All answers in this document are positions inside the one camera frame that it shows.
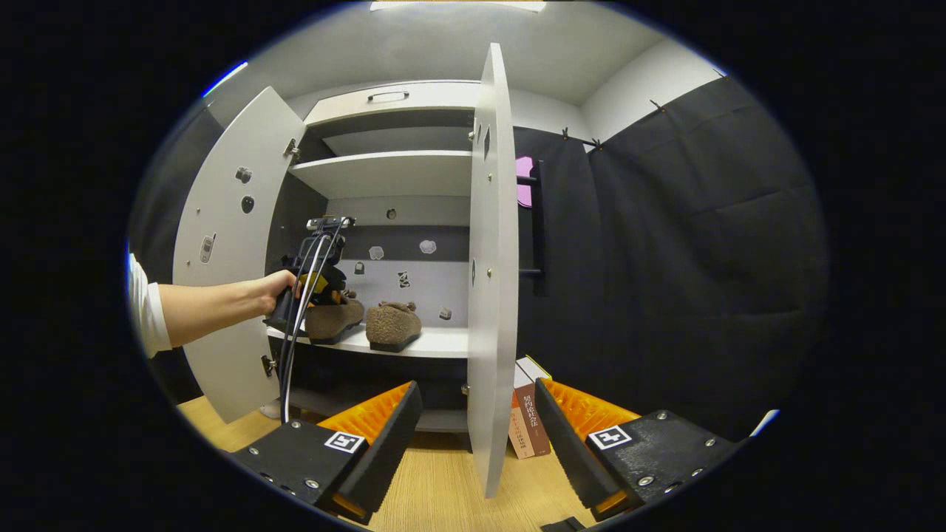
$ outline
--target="white sleeve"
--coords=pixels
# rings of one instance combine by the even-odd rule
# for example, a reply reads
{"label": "white sleeve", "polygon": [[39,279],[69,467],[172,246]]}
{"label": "white sleeve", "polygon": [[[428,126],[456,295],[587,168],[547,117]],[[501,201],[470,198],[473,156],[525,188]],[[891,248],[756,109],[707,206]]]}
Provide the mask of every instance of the white sleeve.
{"label": "white sleeve", "polygon": [[132,254],[128,255],[128,296],[131,322],[148,358],[171,349],[158,283],[148,284],[145,271]]}

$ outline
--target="cabinet door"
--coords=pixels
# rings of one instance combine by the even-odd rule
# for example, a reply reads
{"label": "cabinet door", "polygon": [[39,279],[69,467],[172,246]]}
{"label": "cabinet door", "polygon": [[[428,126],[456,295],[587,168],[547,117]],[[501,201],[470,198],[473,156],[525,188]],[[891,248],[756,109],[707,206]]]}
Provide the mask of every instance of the cabinet door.
{"label": "cabinet door", "polygon": [[[272,87],[234,118],[187,195],[174,245],[174,284],[211,286],[263,276],[272,212],[290,161],[283,153],[305,130]],[[279,396],[276,372],[267,377],[260,359],[270,355],[262,318],[213,332],[184,346],[184,353],[227,423]]]}
{"label": "cabinet door", "polygon": [[518,213],[509,88],[498,44],[482,70],[470,178],[467,426],[485,496],[499,488],[516,365]]}

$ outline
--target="ceiling light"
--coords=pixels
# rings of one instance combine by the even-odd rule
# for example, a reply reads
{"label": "ceiling light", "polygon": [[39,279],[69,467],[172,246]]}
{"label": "ceiling light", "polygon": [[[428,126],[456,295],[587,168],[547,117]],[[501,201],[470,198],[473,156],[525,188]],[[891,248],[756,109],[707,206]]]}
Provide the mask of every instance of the ceiling light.
{"label": "ceiling light", "polygon": [[228,79],[232,78],[237,72],[239,72],[240,70],[243,70],[244,68],[246,68],[246,65],[247,65],[247,63],[244,61],[243,64],[241,64],[241,65],[238,66],[237,68],[234,68],[233,70],[231,70],[231,71],[230,71],[230,74],[227,74],[226,76],[224,76],[223,78],[221,78],[220,81],[214,83],[214,86],[213,86],[213,87],[210,87],[210,89],[209,89],[207,92],[203,93],[203,96],[201,96],[201,98],[206,97],[207,95],[210,94],[211,91],[213,91],[214,89],[216,89],[217,87],[219,87],[221,83],[223,83],[224,81],[227,81]]}
{"label": "ceiling light", "polygon": [[[545,8],[545,2],[470,2],[470,3],[472,4],[499,4],[501,6],[509,6],[510,8],[525,9],[533,13],[538,13],[542,9]],[[421,2],[372,2],[371,11],[377,11],[379,9],[396,8],[398,6],[407,6],[408,4],[421,4]]]}

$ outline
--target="drawer handle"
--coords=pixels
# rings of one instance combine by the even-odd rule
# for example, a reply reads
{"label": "drawer handle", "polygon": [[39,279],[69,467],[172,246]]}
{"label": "drawer handle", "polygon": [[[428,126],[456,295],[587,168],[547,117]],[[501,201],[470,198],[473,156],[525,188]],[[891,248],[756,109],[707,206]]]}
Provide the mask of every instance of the drawer handle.
{"label": "drawer handle", "polygon": [[371,95],[371,96],[369,96],[369,97],[368,97],[368,101],[375,101],[375,96],[400,95],[400,94],[403,94],[403,95],[404,95],[404,99],[407,99],[407,98],[411,95],[411,93],[409,93],[409,92],[407,92],[407,91],[393,91],[393,92],[390,92],[390,93],[377,93],[376,95]]}

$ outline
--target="brown slipper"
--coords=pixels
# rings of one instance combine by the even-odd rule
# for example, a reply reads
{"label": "brown slipper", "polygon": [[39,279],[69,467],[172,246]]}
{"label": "brown slipper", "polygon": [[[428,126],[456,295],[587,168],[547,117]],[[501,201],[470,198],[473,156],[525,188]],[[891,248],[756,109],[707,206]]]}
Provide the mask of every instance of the brown slipper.
{"label": "brown slipper", "polygon": [[397,353],[420,337],[420,318],[413,302],[404,305],[382,301],[368,309],[365,336],[375,351]]}
{"label": "brown slipper", "polygon": [[312,344],[337,344],[344,333],[361,323],[364,306],[355,300],[355,293],[341,294],[339,305],[315,305],[306,309],[306,334]]}

